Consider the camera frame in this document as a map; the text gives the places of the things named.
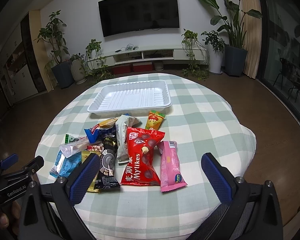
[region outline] white snack package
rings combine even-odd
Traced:
[[[59,150],[64,154],[66,158],[84,151],[88,145],[91,145],[87,137],[83,137],[78,141],[74,141],[67,144],[61,144]]]
[[[115,123],[118,143],[117,158],[119,163],[126,163],[129,161],[128,144],[126,142],[127,127],[132,127],[140,122],[141,121],[136,117],[122,114]]]

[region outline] red candy bag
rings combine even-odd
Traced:
[[[160,179],[152,166],[152,160],[153,148],[164,135],[164,132],[157,130],[128,127],[129,163],[122,175],[122,185],[160,186]]]

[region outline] human thumb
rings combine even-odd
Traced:
[[[6,214],[1,213],[0,215],[0,228],[7,228],[9,226],[9,219]]]

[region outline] white cabinet door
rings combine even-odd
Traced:
[[[205,50],[193,48],[193,53],[196,60],[205,60],[207,52]],[[173,50],[173,59],[189,59],[189,56],[183,49]]]
[[[18,71],[18,73],[13,77],[11,78],[11,84],[12,84],[12,88],[15,92],[15,101],[20,101],[22,100],[22,75],[21,75],[21,72]]]
[[[11,105],[14,104],[14,103],[15,103],[15,100],[14,100],[13,96],[11,95],[11,93],[10,93],[10,91],[9,91],[8,85],[5,85],[4,88],[3,88],[3,90],[4,90],[4,93],[5,93],[6,96],[7,96],[7,99],[8,99],[8,101],[9,101],[9,103],[10,103]]]
[[[6,53],[8,53],[8,55],[10,56],[21,42],[22,42],[22,38],[21,38],[21,29],[19,23],[18,26],[14,29],[11,36],[9,37],[8,41],[6,42],[5,46],[7,46],[8,48]]]
[[[13,90],[16,93],[16,101],[20,101],[38,93],[30,75],[28,65],[25,65],[18,71],[18,73],[11,79],[11,83]]]
[[[34,86],[28,65],[25,65],[22,69],[20,69],[19,72],[21,73],[22,77],[22,97],[27,98],[29,96],[37,94],[38,91]]]

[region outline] gold snack package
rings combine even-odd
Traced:
[[[88,156],[90,155],[90,153],[98,154],[99,157],[101,156],[101,152],[97,152],[97,151],[82,151],[81,152],[81,163],[83,163],[88,158]],[[93,181],[91,182],[91,184],[90,184],[90,186],[89,186],[89,188],[87,190],[88,192],[95,192],[95,193],[100,192],[99,189],[94,189],[94,185],[96,183],[96,179],[97,179],[98,173],[96,174],[96,176],[94,177]]]

